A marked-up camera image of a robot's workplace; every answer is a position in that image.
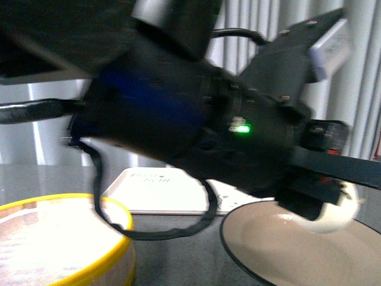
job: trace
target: screw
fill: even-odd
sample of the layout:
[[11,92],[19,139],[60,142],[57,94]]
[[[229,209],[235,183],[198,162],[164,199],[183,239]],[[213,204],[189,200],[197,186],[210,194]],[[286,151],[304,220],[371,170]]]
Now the screw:
[[289,101],[290,100],[290,97],[288,96],[288,95],[282,95],[281,97],[280,97],[280,102],[282,102],[282,103],[284,103],[284,102],[287,102],[287,101]]
[[309,27],[309,28],[312,28],[313,26],[315,26],[316,25],[316,21],[308,21],[305,25],[307,26],[307,27]]
[[288,33],[290,32],[290,30],[283,30],[281,32],[279,32],[280,35],[287,35]]
[[311,133],[316,133],[316,134],[320,134],[320,133],[324,133],[325,132],[325,129],[320,127],[320,126],[314,126],[310,129],[310,132]]

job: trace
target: yellow rim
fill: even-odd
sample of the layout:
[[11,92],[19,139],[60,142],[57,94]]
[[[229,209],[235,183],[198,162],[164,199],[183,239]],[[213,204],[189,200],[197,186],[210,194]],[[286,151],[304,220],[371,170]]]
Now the yellow rim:
[[[12,207],[22,206],[24,204],[29,203],[35,203],[37,201],[46,201],[46,200],[54,200],[54,199],[62,199],[62,198],[92,198],[93,195],[91,194],[57,194],[57,195],[44,195],[42,197],[36,197],[36,198],[29,198],[22,201],[17,201],[15,203],[5,204],[3,206],[0,206],[0,212],[6,209],[10,209]],[[102,197],[102,200],[113,203],[120,208],[124,210],[124,212],[127,214],[127,217],[129,218],[129,223],[126,226],[126,229],[133,229],[133,221],[132,216],[129,210],[121,204],[121,202],[114,200],[113,198],[109,197]],[[79,270],[78,272],[61,279],[57,282],[54,282],[52,284],[49,284],[49,286],[86,286],[89,285],[91,282],[94,282],[94,280],[97,280],[99,277],[101,277],[104,273],[109,271],[123,256],[123,254],[127,251],[127,249],[130,247],[132,240],[123,237],[120,242],[106,255],[102,256],[97,261],[93,262],[89,266]]]

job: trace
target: yellow-rimmed bowl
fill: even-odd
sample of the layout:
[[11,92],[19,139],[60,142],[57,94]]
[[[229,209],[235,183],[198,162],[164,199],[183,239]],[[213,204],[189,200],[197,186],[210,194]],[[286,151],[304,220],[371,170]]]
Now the yellow-rimmed bowl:
[[[112,198],[102,208],[133,229],[130,212]],[[125,286],[135,268],[132,240],[93,211],[90,194],[58,194],[0,206],[0,285]]]

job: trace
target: black cable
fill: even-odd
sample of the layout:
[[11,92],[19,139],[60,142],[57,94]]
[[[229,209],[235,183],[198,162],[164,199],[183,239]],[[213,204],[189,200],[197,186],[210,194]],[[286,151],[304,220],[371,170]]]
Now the black cable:
[[0,104],[0,124],[16,124],[51,119],[79,111],[79,100],[45,100],[9,102]]
[[106,221],[106,223],[108,223],[110,226],[112,226],[115,230],[117,230],[121,234],[129,238],[132,238],[133,240],[144,240],[144,241],[172,240],[174,238],[179,238],[179,237],[191,237],[199,233],[206,227],[208,227],[212,223],[214,218],[216,217],[216,211],[217,211],[216,194],[214,193],[211,185],[205,179],[198,179],[202,183],[202,185],[204,186],[208,194],[209,208],[204,213],[204,215],[199,220],[199,222],[197,222],[196,224],[185,229],[174,228],[169,231],[158,231],[158,232],[140,232],[140,231],[128,231],[128,230],[122,229],[122,227],[119,224],[109,222],[109,220],[106,218],[101,208],[100,201],[101,201],[101,183],[102,183],[102,176],[103,176],[103,164],[102,164],[102,157],[100,153],[96,149],[86,145],[83,142],[79,142],[77,146],[91,156],[91,159],[96,169],[96,175],[93,181],[95,211],[97,212],[97,214],[99,214],[99,216],[103,220]]
[[258,46],[263,46],[263,45],[266,45],[267,43],[270,43],[269,41],[265,40],[265,38],[260,33],[256,31],[251,31],[248,29],[227,28],[227,29],[217,29],[212,31],[212,38],[220,38],[220,37],[226,37],[226,36],[250,38],[250,40],[252,40]]

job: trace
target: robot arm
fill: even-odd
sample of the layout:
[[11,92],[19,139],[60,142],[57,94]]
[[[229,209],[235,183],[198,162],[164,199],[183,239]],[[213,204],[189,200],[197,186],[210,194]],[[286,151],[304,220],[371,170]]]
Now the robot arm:
[[[348,55],[343,10],[263,42],[251,64],[232,76],[203,59],[219,3],[138,1],[133,41],[97,70],[76,101],[69,145],[92,154],[99,172],[99,156],[83,137],[165,161],[204,186],[216,179],[257,197],[275,197],[310,220],[324,203],[338,203],[343,191],[335,178],[380,189],[379,163],[332,154],[345,144],[346,124],[311,120],[300,101],[305,83],[330,76]],[[3,118],[11,108],[0,108]],[[95,185],[99,199],[100,177]],[[211,210],[202,220],[210,223],[216,198],[206,189]],[[97,212],[102,215],[99,202]]]

